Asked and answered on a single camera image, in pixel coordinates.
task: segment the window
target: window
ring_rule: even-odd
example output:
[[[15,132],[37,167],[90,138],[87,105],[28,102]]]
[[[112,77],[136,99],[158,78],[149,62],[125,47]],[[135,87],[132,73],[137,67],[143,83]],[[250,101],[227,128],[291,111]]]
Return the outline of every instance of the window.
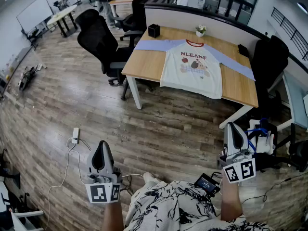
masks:
[[[248,24],[257,0],[205,0],[204,9]]]

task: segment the wooden floor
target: wooden floor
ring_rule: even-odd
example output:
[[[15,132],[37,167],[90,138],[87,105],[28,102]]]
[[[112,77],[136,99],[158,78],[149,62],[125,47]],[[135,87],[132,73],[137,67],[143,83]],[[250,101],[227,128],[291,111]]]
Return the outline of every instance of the wooden floor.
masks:
[[[85,7],[79,7],[75,17]],[[121,15],[129,14],[124,8]],[[112,30],[117,39],[122,30]],[[11,180],[5,183],[16,194],[29,192],[32,206],[45,212],[42,226],[48,215],[47,192],[60,185],[67,163],[65,143],[73,128],[80,128],[80,137],[96,149],[100,140],[109,143],[115,164],[124,174],[143,174],[148,171],[170,182],[194,182],[202,173],[217,169],[217,155],[223,149],[223,130],[219,123],[232,115],[240,105],[227,100],[213,100],[187,91],[159,88],[151,93],[139,85],[143,100],[138,110],[130,91],[127,101],[120,100],[123,87],[110,86],[108,77],[101,71],[100,62],[77,43],[77,35],[63,38],[59,28],[48,32],[39,42],[37,54],[47,65],[38,72],[31,85],[20,94],[16,87],[26,66],[37,61],[33,53],[22,61],[11,81],[9,92],[24,103],[15,106],[6,99],[0,106],[0,146],[7,148],[6,159],[21,172],[21,190]],[[128,46],[129,40],[119,41]],[[273,123],[288,120],[290,111],[284,109]],[[248,120],[238,121],[247,128]],[[297,129],[297,139],[307,134]],[[285,129],[278,141],[289,134]],[[75,147],[81,154],[81,173],[87,173],[88,150],[83,144]],[[71,153],[67,179],[60,189],[50,194],[51,214],[49,228],[53,231],[101,229],[104,207],[88,202],[86,189],[80,183],[77,168],[78,155]],[[241,200],[262,195],[274,183],[299,173],[287,165],[281,169],[268,169],[257,177],[240,184]],[[144,184],[133,178],[133,189]],[[262,198],[243,204],[249,221],[262,221],[273,228],[292,230],[299,226],[307,203],[308,175],[276,186]],[[124,217],[128,211],[130,195],[121,193]],[[213,199],[220,208],[221,196]]]

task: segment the black pen holder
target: black pen holder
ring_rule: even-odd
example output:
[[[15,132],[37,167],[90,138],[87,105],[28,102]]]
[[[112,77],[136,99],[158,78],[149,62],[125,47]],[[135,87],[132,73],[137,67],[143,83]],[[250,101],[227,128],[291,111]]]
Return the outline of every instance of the black pen holder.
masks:
[[[152,24],[148,26],[148,32],[150,37],[156,38],[160,34],[160,26]]]

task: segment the white chair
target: white chair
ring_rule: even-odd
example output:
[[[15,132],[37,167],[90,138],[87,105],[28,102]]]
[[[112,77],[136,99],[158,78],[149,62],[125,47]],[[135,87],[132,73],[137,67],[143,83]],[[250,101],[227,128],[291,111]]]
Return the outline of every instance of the white chair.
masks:
[[[14,224],[15,231],[44,231],[43,228],[36,229],[33,224],[28,220],[27,217],[34,217],[34,216],[40,216],[44,215],[43,211],[32,211],[32,212],[25,212],[25,213],[13,213],[12,219]],[[26,223],[22,224],[19,218],[25,218]]]

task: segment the whiteboard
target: whiteboard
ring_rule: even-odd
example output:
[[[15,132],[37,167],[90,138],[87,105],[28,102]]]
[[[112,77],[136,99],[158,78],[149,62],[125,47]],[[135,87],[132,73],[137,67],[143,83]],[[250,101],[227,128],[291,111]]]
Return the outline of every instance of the whiteboard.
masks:
[[[17,16],[17,19],[24,31],[29,32],[49,16],[52,16],[52,11],[47,0],[35,0]]]

